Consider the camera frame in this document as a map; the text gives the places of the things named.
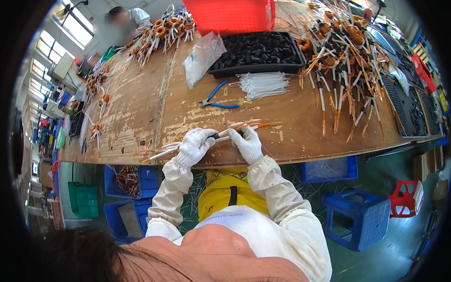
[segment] wooden workbench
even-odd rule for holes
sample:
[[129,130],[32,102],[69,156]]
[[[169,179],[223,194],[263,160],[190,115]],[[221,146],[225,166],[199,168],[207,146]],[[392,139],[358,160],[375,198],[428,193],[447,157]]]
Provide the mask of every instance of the wooden workbench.
[[[276,30],[298,4],[276,2]],[[301,89],[298,77],[293,76],[284,95],[265,97],[244,103],[245,93],[238,84],[223,86],[212,102],[240,104],[237,109],[227,110],[212,106],[201,107],[199,101],[206,99],[211,91],[223,79],[214,79],[206,74],[189,90],[185,82],[185,70],[182,62],[188,56],[193,42],[182,43],[180,49],[170,50],[162,56],[161,49],[152,54],[144,70],[139,73],[137,63],[127,66],[125,61],[129,52],[119,52],[110,59],[112,76],[103,87],[110,95],[110,102],[101,121],[101,136],[97,150],[96,140],[87,140],[87,151],[82,155],[77,139],[60,150],[60,161],[96,164],[143,164],[142,160],[150,156],[143,152],[164,144],[180,140],[190,129],[196,127],[226,129],[232,123],[262,119],[262,123],[281,121],[282,126],[266,127],[258,130],[262,142],[263,154],[274,158],[278,163],[304,162],[333,157],[344,157],[374,152],[386,148],[407,144],[415,140],[432,140],[441,136],[429,136],[422,139],[405,139],[398,133],[391,108],[386,98],[378,99],[377,105],[385,133],[385,142],[373,115],[367,128],[367,137],[361,137],[368,114],[362,118],[354,131],[354,138],[346,143],[352,125],[348,102],[344,102],[338,133],[333,133],[334,113],[329,105],[329,94],[324,97],[326,105],[326,137],[322,137],[321,106],[316,108],[311,85],[304,80]],[[229,83],[237,82],[229,78]],[[95,103],[90,117],[94,123],[99,120],[100,107]],[[87,130],[89,139],[91,129]],[[164,164],[176,153],[159,158],[152,164]],[[198,167],[245,165],[237,149],[229,141],[213,146],[198,164]]]

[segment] white plastic bag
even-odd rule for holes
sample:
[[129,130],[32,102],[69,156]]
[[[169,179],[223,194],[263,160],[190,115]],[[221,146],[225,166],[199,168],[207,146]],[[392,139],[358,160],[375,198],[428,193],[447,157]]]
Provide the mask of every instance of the white plastic bag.
[[394,68],[391,64],[388,65],[388,69],[390,71],[390,74],[396,77],[396,79],[399,82],[399,85],[402,87],[402,90],[404,90],[404,93],[409,96],[409,82],[407,81],[407,77],[405,77],[405,74],[398,68]]
[[227,50],[219,33],[216,36],[214,32],[210,32],[194,42],[188,57],[183,61],[189,89],[193,89],[193,85],[224,52]]

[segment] red plastic crate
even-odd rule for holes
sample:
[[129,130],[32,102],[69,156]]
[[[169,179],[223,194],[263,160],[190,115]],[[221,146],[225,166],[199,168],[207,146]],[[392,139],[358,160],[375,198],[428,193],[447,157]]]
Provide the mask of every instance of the red plastic crate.
[[274,28],[274,0],[183,0],[183,3],[193,15],[201,36],[211,31],[228,36]]

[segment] gloved hand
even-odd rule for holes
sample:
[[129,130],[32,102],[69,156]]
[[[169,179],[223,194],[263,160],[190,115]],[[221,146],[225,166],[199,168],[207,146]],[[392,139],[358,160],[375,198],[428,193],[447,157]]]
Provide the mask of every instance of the gloved hand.
[[249,126],[246,126],[241,131],[244,133],[244,138],[232,128],[227,130],[227,134],[232,139],[232,145],[238,147],[243,158],[251,166],[263,158],[262,143],[257,133]]
[[218,131],[214,129],[196,128],[188,131],[180,143],[180,153],[175,157],[176,161],[187,167],[192,167],[197,164],[207,150],[216,143],[213,137]]

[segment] worker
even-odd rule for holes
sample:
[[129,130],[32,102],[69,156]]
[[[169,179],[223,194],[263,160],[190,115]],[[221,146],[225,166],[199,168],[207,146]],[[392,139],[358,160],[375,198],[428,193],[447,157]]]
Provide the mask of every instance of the worker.
[[366,8],[364,11],[364,19],[371,22],[371,18],[374,16],[373,11],[370,8]]
[[126,9],[117,6],[112,8],[109,13],[114,23],[127,27],[131,22],[134,27],[134,36],[141,34],[144,29],[150,28],[152,23],[150,22],[150,16],[143,9],[135,8],[127,11]]
[[164,165],[145,238],[117,246],[93,229],[56,231],[41,243],[49,263],[83,281],[329,281],[326,239],[309,201],[263,156],[257,133],[242,132],[227,130],[248,169],[208,172],[202,219],[184,236],[177,229],[183,195],[191,167],[215,144],[214,129],[189,131]]

